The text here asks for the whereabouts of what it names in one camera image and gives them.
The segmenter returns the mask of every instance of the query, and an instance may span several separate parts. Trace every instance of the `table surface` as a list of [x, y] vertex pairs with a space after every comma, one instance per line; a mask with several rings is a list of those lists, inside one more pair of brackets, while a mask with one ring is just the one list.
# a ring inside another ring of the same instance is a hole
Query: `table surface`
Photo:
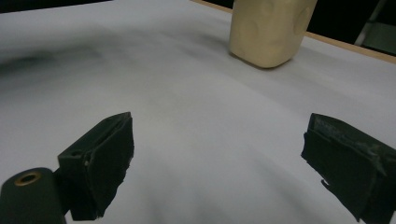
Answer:
[[0, 15], [0, 182], [55, 170], [131, 111], [135, 157], [97, 223], [356, 223], [301, 158], [303, 134], [319, 113], [396, 147], [396, 64], [305, 37], [258, 69], [229, 54], [230, 23], [187, 0]]

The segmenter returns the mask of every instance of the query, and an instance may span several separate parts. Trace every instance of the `cream-colored cup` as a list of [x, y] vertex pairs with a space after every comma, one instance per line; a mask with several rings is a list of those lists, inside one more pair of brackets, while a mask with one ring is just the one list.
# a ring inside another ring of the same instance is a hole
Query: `cream-colored cup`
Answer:
[[235, 0], [230, 52], [259, 67], [278, 66], [303, 41], [317, 0]]

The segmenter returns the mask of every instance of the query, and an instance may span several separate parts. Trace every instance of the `white tabletop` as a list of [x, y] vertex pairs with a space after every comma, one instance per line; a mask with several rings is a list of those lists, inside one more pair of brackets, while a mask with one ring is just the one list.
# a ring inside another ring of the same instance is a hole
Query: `white tabletop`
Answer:
[[303, 134], [319, 113], [396, 147], [396, 65], [306, 37], [261, 70], [228, 53], [230, 23], [188, 0], [0, 15], [0, 182], [55, 170], [131, 111], [135, 157], [97, 223], [356, 223], [301, 158]]

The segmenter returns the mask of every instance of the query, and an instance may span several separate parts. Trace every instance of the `beige container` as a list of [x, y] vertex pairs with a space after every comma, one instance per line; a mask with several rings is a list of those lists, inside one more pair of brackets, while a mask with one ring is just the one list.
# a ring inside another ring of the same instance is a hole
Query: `beige container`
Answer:
[[230, 52], [259, 67], [278, 66], [303, 41], [317, 0], [235, 0]]

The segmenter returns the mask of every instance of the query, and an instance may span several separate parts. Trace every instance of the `white table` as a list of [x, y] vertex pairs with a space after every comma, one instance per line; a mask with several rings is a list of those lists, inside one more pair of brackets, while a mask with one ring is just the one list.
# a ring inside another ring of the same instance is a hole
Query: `white table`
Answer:
[[306, 37], [257, 69], [228, 53], [230, 23], [187, 0], [0, 15], [0, 182], [55, 170], [131, 111], [135, 157], [96, 223], [356, 223], [300, 157], [303, 134], [315, 112], [396, 147], [396, 65]]

